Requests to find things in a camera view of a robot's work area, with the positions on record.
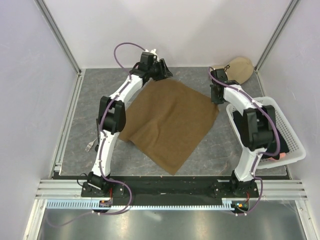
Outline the brown cloth napkin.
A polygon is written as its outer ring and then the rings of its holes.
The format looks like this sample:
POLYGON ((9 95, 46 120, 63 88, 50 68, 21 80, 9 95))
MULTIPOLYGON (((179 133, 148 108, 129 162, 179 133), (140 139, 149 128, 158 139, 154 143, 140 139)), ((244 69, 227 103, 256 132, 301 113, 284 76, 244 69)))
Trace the brown cloth napkin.
POLYGON ((218 114, 218 106, 208 96, 179 81, 151 81, 126 109, 126 124, 119 139, 132 142, 167 173, 175 175, 218 114))

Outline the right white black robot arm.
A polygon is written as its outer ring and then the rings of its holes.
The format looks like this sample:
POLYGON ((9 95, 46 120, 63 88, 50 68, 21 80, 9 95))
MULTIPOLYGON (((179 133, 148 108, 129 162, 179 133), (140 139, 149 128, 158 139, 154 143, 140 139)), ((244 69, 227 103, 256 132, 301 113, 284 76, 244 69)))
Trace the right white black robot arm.
POLYGON ((273 157, 280 153, 275 109, 272 105, 260 104, 237 84, 218 82, 212 84, 210 90, 212 103, 218 105, 229 102, 242 117, 239 129, 242 154, 229 184, 230 193, 240 197, 254 185, 257 179, 255 172, 261 157, 273 157))

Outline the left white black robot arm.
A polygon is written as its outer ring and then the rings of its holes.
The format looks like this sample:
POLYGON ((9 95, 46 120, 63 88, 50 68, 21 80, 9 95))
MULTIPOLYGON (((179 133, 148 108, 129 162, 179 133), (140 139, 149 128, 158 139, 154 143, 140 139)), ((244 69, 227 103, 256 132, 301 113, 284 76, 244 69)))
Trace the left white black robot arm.
POLYGON ((126 103, 149 79, 160 81, 172 77, 163 58, 147 53, 129 71, 124 83, 109 97, 102 97, 99 103, 98 133, 99 143, 96 160, 87 181, 92 191, 99 197, 106 196, 110 185, 106 179, 111 173, 111 160, 120 132, 126 125, 126 103))

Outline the beige baseball cap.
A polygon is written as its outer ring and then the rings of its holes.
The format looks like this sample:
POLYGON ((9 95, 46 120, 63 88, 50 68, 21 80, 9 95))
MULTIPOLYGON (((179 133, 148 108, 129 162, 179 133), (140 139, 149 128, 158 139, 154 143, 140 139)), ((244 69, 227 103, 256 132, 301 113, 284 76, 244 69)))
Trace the beige baseball cap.
POLYGON ((245 83, 253 74, 254 66, 248 57, 238 56, 229 63, 213 65, 213 69, 224 69, 229 80, 235 80, 240 85, 245 83))

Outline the black cloth in basket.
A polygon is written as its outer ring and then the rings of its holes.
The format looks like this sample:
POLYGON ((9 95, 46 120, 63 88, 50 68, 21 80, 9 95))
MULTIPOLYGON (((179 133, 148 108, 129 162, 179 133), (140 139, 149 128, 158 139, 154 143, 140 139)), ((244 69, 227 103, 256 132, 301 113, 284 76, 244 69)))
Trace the black cloth in basket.
POLYGON ((279 138, 277 144, 270 122, 257 108, 246 109, 243 114, 236 110, 232 116, 243 146, 251 151, 265 148, 262 159, 279 160, 281 154, 289 152, 288 145, 279 131, 277 131, 279 138))

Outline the black spoon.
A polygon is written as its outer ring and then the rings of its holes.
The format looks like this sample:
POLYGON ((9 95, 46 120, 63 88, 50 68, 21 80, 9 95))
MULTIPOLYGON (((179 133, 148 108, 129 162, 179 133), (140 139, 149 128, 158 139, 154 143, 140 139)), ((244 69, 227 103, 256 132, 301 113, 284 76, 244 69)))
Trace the black spoon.
POLYGON ((96 142, 96 145, 95 145, 95 147, 94 147, 94 150, 96 151, 96 152, 98 152, 98 150, 99 150, 99 144, 100 144, 100 130, 99 130, 99 126, 100 126, 100 124, 99 124, 99 119, 98 118, 96 118, 96 133, 97 133, 97 142, 96 142))

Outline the white plastic basket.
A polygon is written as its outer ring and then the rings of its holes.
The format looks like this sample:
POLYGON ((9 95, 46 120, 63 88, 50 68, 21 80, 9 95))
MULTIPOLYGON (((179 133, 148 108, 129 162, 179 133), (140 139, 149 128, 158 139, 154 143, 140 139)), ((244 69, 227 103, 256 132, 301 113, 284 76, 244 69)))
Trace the white plastic basket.
POLYGON ((305 148, 276 101, 268 96, 256 97, 255 100, 262 105, 272 105, 274 107, 276 128, 284 138, 289 149, 289 152, 279 160, 261 159, 257 168, 270 169, 303 160, 306 157, 305 148))

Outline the silver fork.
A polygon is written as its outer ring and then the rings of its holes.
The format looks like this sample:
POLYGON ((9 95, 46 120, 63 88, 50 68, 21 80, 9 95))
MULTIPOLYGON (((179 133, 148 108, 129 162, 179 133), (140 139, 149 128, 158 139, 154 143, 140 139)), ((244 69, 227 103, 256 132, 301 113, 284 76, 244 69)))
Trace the silver fork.
POLYGON ((91 142, 89 142, 85 148, 86 152, 89 152, 91 150, 91 148, 94 146, 95 142, 97 141, 98 138, 95 138, 94 140, 92 140, 91 142))

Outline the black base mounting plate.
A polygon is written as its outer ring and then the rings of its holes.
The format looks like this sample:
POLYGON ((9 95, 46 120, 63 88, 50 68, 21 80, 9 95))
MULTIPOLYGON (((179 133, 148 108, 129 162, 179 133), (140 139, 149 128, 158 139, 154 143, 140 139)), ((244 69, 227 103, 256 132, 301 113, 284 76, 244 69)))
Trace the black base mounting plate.
POLYGON ((257 198, 256 181, 239 182, 233 176, 113 176, 106 181, 90 175, 82 185, 87 198, 125 198, 141 195, 198 195, 214 198, 257 198))

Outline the right aluminium frame post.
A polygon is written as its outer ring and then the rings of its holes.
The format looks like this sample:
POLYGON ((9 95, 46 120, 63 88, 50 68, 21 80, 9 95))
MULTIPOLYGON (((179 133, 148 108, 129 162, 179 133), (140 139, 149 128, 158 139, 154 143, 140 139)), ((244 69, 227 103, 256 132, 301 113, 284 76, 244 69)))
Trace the right aluminium frame post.
POLYGON ((272 49, 276 45, 278 39, 280 38, 282 32, 284 31, 286 25, 288 24, 290 18, 292 17, 293 13, 295 12, 296 8, 298 7, 300 0, 290 0, 288 6, 286 7, 282 17, 280 18, 275 30, 273 31, 267 45, 265 46, 260 58, 257 61, 257 64, 254 67, 256 73, 264 65, 265 61, 267 60, 268 56, 270 55, 272 49))

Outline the aluminium frame post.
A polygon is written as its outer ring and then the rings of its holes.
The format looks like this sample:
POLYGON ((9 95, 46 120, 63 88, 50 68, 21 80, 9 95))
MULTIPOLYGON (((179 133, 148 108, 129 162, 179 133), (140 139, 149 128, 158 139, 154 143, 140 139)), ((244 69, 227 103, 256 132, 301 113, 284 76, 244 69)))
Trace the aluminium frame post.
POLYGON ((264 65, 265 61, 267 60, 268 56, 270 55, 272 49, 276 45, 278 39, 280 38, 282 32, 284 31, 286 25, 288 24, 290 18, 292 17, 293 13, 295 12, 296 8, 298 7, 300 0, 290 0, 288 6, 286 7, 282 17, 280 18, 275 30, 273 31, 267 45, 265 46, 260 58, 257 61, 257 64, 254 67, 256 73, 264 65))
POLYGON ((64 52, 65 56, 67 57, 69 63, 71 64, 72 68, 75 72, 80 75, 82 73, 82 69, 80 68, 79 64, 77 63, 74 55, 71 52, 65 38, 63 37, 62 32, 60 31, 49 7, 47 6, 44 0, 35 0, 34 1, 38 6, 39 10, 42 13, 42 16, 46 20, 48 26, 50 27, 55 39, 57 40, 58 44, 60 45, 62 51, 64 52))

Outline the left aluminium frame post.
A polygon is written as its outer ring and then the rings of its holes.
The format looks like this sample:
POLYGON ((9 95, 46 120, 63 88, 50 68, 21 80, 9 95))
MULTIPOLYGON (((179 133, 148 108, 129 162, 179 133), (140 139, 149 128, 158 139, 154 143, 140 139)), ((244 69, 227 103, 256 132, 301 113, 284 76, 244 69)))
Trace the left aluminium frame post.
POLYGON ((57 40, 58 44, 60 45, 62 51, 64 52, 65 56, 67 57, 69 63, 71 64, 72 68, 75 72, 80 75, 82 73, 82 69, 80 68, 79 64, 77 63, 74 55, 71 52, 65 38, 63 37, 62 32, 60 31, 49 7, 47 6, 44 0, 35 0, 34 1, 38 6, 39 10, 42 13, 42 16, 46 20, 48 26, 50 27, 55 39, 57 40))

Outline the front aluminium rail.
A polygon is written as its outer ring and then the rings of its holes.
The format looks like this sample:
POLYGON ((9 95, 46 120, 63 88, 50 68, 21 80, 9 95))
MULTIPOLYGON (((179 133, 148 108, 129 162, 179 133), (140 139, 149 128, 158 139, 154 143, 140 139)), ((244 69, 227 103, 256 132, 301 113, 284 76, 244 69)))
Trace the front aluminium rail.
MULTIPOLYGON (((36 199, 79 199, 81 186, 75 180, 41 180, 36 199)), ((307 194, 300 180, 264 180, 263 201, 307 200, 307 194)))

